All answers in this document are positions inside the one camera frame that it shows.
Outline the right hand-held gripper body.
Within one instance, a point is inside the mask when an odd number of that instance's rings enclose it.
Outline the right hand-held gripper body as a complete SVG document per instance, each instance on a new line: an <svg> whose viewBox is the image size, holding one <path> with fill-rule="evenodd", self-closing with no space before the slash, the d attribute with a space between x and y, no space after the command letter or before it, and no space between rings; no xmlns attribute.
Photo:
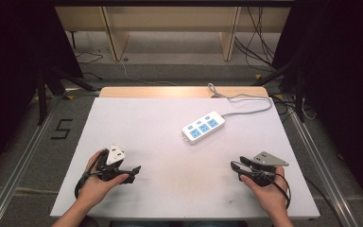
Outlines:
<svg viewBox="0 0 363 227"><path fill-rule="evenodd" d="M277 166L289 166L287 161L284 161L265 151L260 152L246 162L246 165L251 170L249 177L259 186L267 186L271 184L276 175Z"/></svg>

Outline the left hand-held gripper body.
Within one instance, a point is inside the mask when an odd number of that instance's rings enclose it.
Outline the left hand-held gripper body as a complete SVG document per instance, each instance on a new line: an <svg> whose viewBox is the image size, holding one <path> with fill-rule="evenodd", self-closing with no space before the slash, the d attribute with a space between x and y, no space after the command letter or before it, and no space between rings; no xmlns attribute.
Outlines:
<svg viewBox="0 0 363 227"><path fill-rule="evenodd" d="M125 152L117 146L112 145L110 149L105 148L101 152L101 157L98 159L96 166L98 178L101 181L107 182L122 174L133 176L129 174L130 171L119 169L125 158Z"/></svg>

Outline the person's right hand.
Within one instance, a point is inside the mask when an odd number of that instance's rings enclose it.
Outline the person's right hand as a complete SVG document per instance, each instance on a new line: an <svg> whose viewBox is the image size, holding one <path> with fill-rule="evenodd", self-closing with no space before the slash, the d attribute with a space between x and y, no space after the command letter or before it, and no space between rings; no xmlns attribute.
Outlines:
<svg viewBox="0 0 363 227"><path fill-rule="evenodd" d="M286 210L285 196L275 185L261 187L246 176L240 176L240 180L253 191L254 195L259 200L261 207L267 214L270 212Z"/></svg>

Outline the person's left hand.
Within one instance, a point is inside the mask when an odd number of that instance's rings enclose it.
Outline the person's left hand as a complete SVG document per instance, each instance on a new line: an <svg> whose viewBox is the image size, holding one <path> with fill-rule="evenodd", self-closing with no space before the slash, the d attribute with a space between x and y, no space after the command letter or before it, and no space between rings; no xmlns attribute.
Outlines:
<svg viewBox="0 0 363 227"><path fill-rule="evenodd" d="M107 182L101 181L96 175L90 176L78 191L76 204L89 208L94 207L106 197L111 189L124 182L128 176L128 174L121 174Z"/></svg>

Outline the white table board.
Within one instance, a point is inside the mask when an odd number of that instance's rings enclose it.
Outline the white table board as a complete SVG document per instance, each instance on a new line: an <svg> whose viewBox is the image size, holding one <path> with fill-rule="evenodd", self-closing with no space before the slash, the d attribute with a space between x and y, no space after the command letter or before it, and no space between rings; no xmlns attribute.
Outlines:
<svg viewBox="0 0 363 227"><path fill-rule="evenodd" d="M194 145L182 128L217 112L224 126ZM141 166L91 210L97 218L134 220L265 218L253 193L232 171L231 161L266 151L289 163L285 177L292 218L316 218L319 210L303 178L275 107L247 98L108 98L94 101L51 214L74 202L74 189L89 158L116 145L124 169Z"/></svg>

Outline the white power strip blue sockets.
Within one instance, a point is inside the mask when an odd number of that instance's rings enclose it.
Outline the white power strip blue sockets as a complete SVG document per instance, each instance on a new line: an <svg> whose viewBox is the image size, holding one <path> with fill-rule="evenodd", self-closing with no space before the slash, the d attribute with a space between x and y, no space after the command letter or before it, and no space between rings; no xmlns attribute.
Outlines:
<svg viewBox="0 0 363 227"><path fill-rule="evenodd" d="M184 126L181 129L182 139L190 145L194 145L221 129L224 124L223 116L217 112L210 112Z"/></svg>

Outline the black metal stand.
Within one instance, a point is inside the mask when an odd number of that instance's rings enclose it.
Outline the black metal stand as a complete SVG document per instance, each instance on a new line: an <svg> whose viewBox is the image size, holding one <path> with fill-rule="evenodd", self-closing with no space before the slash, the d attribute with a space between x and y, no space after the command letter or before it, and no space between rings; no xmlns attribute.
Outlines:
<svg viewBox="0 0 363 227"><path fill-rule="evenodd" d="M254 83L254 86L262 86L267 84L268 82L277 79L279 76L283 76L283 88L285 88L288 84L292 84L296 82L294 86L295 89L295 111L296 115L303 122L304 121L304 111L303 111L303 70L302 65L298 61L290 61L286 65L277 69L275 72L272 72L264 79L259 79Z"/></svg>
<svg viewBox="0 0 363 227"><path fill-rule="evenodd" d="M45 88L48 88L54 96L63 96L65 93L65 88L61 83L61 79L66 79L86 91L95 91L95 87L92 85L77 79L76 77L62 69L59 69L56 66L43 66L37 75L37 93L40 111L38 122L39 126L41 126L44 120L47 118L47 98Z"/></svg>

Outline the wooden table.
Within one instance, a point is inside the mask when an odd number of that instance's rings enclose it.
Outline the wooden table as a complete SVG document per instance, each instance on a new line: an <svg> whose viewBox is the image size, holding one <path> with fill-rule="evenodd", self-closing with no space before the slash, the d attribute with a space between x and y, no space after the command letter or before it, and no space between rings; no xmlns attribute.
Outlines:
<svg viewBox="0 0 363 227"><path fill-rule="evenodd" d="M250 96L268 96L261 86L217 86L216 91L224 96L246 94ZM214 93L208 86L119 86L104 87L100 97L211 97Z"/></svg>

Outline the dark curtain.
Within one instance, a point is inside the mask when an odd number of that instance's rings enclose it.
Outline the dark curtain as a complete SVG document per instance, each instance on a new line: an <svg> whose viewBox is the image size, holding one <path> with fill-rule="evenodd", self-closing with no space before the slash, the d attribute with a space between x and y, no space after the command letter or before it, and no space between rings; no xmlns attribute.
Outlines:
<svg viewBox="0 0 363 227"><path fill-rule="evenodd" d="M54 0L0 0L0 156L46 66L82 76Z"/></svg>
<svg viewBox="0 0 363 227"><path fill-rule="evenodd" d="M295 0L277 46L279 68L304 34L304 93L363 190L363 0Z"/></svg>

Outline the light wooden bench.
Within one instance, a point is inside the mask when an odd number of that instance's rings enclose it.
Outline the light wooden bench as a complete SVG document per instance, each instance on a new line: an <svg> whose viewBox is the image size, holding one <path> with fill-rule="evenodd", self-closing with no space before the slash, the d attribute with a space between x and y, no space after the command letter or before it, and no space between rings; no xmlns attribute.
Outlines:
<svg viewBox="0 0 363 227"><path fill-rule="evenodd" d="M57 7L66 31L104 31L112 58L120 60L132 31L216 32L223 59L232 58L238 32L253 32L261 21L264 33L285 27L289 8L276 7Z"/></svg>

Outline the aluminium floor rail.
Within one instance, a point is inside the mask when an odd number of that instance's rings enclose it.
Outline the aluminium floor rail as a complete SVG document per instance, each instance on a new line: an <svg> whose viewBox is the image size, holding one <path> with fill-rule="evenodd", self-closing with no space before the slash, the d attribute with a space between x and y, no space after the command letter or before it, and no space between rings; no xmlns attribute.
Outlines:
<svg viewBox="0 0 363 227"><path fill-rule="evenodd" d="M343 227L359 227L354 213L339 189L336 180L332 176L327 164L321 157L320 151L316 146L308 128L303 124L300 118L293 112L289 112L298 134L302 138L305 148L319 173L320 179L324 185L325 191L329 196L329 202L333 204L336 211L337 219Z"/></svg>
<svg viewBox="0 0 363 227"><path fill-rule="evenodd" d="M52 120L52 117L56 113L56 110L60 105L60 103L61 99L59 97L54 97L51 100L48 106L47 116L33 132L33 135L31 136L20 159L18 160L18 162L10 172L8 180L2 186L0 186L0 220L4 216L20 181L23 179L26 170L33 156L35 155L43 139L43 136Z"/></svg>

